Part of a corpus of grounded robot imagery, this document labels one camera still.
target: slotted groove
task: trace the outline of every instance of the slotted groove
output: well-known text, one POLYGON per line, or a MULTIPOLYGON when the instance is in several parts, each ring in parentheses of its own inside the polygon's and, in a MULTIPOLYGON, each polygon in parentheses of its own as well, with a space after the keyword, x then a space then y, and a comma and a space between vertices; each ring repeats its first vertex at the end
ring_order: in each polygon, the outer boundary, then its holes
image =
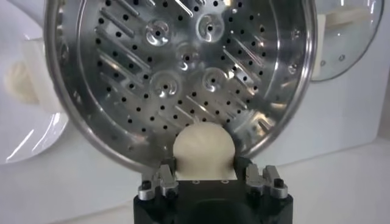
POLYGON ((179 107, 179 106, 176 105, 176 106, 175 106, 175 109, 176 109, 177 111, 181 112, 181 113, 182 113, 184 116, 186 116, 187 118, 189 118, 189 119, 195 121, 194 116, 190 115, 188 112, 186 112, 185 110, 183 110, 181 107, 179 107))
POLYGON ((101 78, 102 78, 103 81, 107 82, 112 87, 114 87, 117 90, 117 92, 119 92, 120 94, 125 93, 127 96, 131 97, 132 99, 135 99, 136 101, 139 101, 139 102, 142 101, 140 96, 138 96, 137 94, 131 92, 127 88, 123 87, 117 81, 113 80, 109 75, 107 75, 107 74, 105 74, 103 72, 101 72, 100 75, 101 75, 101 78))
POLYGON ((156 2, 154 2, 153 0, 147 0, 149 5, 155 7, 156 6, 156 2))
POLYGON ((120 19, 112 15, 105 8, 101 9, 100 13, 108 20, 110 20, 114 25, 116 25, 120 30, 122 30, 127 36, 134 38, 134 31, 123 24, 120 19))
POLYGON ((248 47, 246 47, 240 40, 238 40, 237 38, 234 37, 234 40, 238 43, 238 45, 244 49, 244 51, 246 52, 247 55, 249 55, 249 57, 255 62, 257 63, 258 65, 260 65, 260 67, 263 67, 264 63, 263 63, 263 60, 257 56, 255 53, 253 53, 248 47))
POLYGON ((116 2, 134 17, 138 17, 140 15, 140 13, 127 3, 126 0, 116 0, 116 2))
POLYGON ((205 0, 196 0, 196 2, 197 2, 199 5, 205 5, 205 4, 206 4, 206 1, 205 1, 205 0))
POLYGON ((271 129, 271 126, 269 126, 269 124, 267 124, 267 122, 264 121, 263 119, 258 120, 257 123, 259 124, 259 126, 261 127, 261 129, 262 129, 265 133, 268 133, 269 130, 271 129))
POLYGON ((248 109, 248 106, 246 105, 246 103, 243 100, 241 100, 237 96, 237 94, 233 93, 232 91, 229 91, 229 94, 230 94, 230 98, 233 99, 235 102, 237 102, 241 106, 242 109, 244 109, 244 110, 248 109))
POLYGON ((211 112, 209 112, 205 107, 203 107, 200 103, 196 102, 192 97, 190 97, 189 95, 186 96, 186 98, 191 101, 195 106, 199 107, 203 112, 205 112, 206 114, 208 114, 210 117, 212 117, 213 119, 215 119, 214 117, 214 114, 212 114, 211 112))
POLYGON ((250 70, 248 70, 237 58, 235 58, 228 50, 224 49, 224 53, 231 59, 231 61, 234 62, 234 64, 238 65, 241 70, 243 70, 247 75, 251 76, 253 80, 259 80, 261 79, 257 77, 257 75, 253 74, 250 70))
POLYGON ((130 51, 128 48, 126 48, 120 41, 116 40, 115 38, 112 38, 106 31, 96 28, 96 33, 101 36, 102 38, 106 39, 107 41, 111 42, 111 44, 116 45, 118 48, 120 48, 125 54, 127 54, 128 58, 132 60, 134 63, 136 63, 139 67, 146 70, 146 72, 151 71, 151 67, 142 59, 139 58, 139 56, 135 55, 132 51, 130 51))
POLYGON ((123 74, 131 81, 134 81, 134 83, 136 83, 138 86, 144 88, 143 82, 135 74, 131 73, 129 70, 127 70, 125 67, 119 64, 116 60, 112 59, 110 56, 108 56, 108 54, 106 54, 102 50, 98 49, 97 51, 99 53, 100 59, 102 59, 112 69, 123 74))
POLYGON ((175 2, 192 18, 194 16, 193 12, 180 0, 175 0, 175 2))

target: metal rim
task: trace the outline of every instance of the metal rim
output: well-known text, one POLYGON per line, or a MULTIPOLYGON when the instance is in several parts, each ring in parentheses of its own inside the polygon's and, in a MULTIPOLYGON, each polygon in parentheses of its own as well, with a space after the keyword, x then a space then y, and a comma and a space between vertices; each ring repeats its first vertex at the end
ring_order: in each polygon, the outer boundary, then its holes
MULTIPOLYGON (((283 119, 276 125, 272 131, 253 146, 250 150, 242 153, 242 156, 253 157, 259 154, 267 146, 269 146, 276 137, 282 132, 286 127, 287 123, 293 117, 294 113, 297 111, 299 104, 301 103, 303 96, 308 88, 310 83, 311 74, 314 68, 314 59, 315 52, 317 48, 317 26, 316 26, 316 8, 314 2, 311 0, 302 0, 302 6, 305 12, 305 22, 306 22, 306 46, 305 46, 305 59, 303 64, 302 73, 300 76, 299 84, 296 88, 296 93, 294 94, 291 103, 286 109, 286 113, 283 119)), ((55 91, 60 99, 61 104, 64 106, 65 111, 68 113, 69 118, 75 123, 75 126, 81 131, 85 138, 100 152, 107 155, 111 159, 119 162, 126 167, 129 167, 133 170, 142 171, 151 170, 150 167, 145 166, 144 164, 138 163, 134 160, 131 160, 120 153, 112 150, 106 143, 101 141, 96 134, 89 128, 87 123, 82 118, 79 111, 73 105, 72 100, 67 94, 65 83, 61 79, 61 71, 58 62, 58 55, 55 51, 55 33, 56 23, 57 23, 57 10, 60 7, 60 1, 48 1, 46 3, 46 15, 44 22, 44 40, 47 44, 46 47, 46 59, 48 64, 48 69, 51 74, 51 78, 54 83, 57 85, 54 86, 55 91)))
POLYGON ((307 27, 306 58, 301 75, 301 79, 304 79, 304 82, 300 81, 295 96, 286 111, 286 115, 279 122, 278 126, 276 126, 269 135, 267 135, 262 141, 260 141, 255 147, 250 149, 243 156, 252 158, 258 155, 272 142, 275 141, 275 139, 285 129, 288 122, 295 115, 295 112, 297 111, 310 83, 311 75, 314 70, 314 61, 316 59, 315 53, 317 52, 317 24, 315 22, 317 21, 317 13, 314 1, 302 0, 302 5, 305 10, 305 19, 307 27))

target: white plate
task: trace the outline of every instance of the white plate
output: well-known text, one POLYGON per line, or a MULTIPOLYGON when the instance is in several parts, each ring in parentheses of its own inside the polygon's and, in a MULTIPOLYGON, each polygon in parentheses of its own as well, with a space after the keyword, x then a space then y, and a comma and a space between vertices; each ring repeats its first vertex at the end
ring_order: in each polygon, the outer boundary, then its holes
POLYGON ((6 0, 0 0, 0 5, 0 164, 5 164, 49 148, 62 134, 68 117, 19 103, 4 91, 7 69, 23 58, 20 42, 41 37, 42 28, 6 0))

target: stainless steel steamer basket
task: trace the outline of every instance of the stainless steel steamer basket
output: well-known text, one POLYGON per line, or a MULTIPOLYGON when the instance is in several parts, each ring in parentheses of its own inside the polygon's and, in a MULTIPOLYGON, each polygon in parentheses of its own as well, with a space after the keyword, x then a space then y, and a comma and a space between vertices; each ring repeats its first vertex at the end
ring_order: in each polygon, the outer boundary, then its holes
POLYGON ((141 171, 194 122, 222 124, 240 155, 267 147, 308 86, 316 29, 311 0, 53 0, 44 37, 77 128, 141 171))

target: bolt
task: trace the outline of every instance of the bolt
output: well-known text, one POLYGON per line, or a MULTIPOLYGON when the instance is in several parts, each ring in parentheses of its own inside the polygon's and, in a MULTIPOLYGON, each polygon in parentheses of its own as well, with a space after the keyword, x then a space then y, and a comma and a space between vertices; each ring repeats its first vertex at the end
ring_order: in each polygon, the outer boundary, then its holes
POLYGON ((274 179, 274 187, 276 188, 284 188, 285 187, 285 182, 280 179, 280 178, 276 178, 274 179))
POLYGON ((152 188, 152 182, 150 182, 149 180, 145 180, 145 181, 142 181, 142 190, 149 190, 150 188, 152 188))

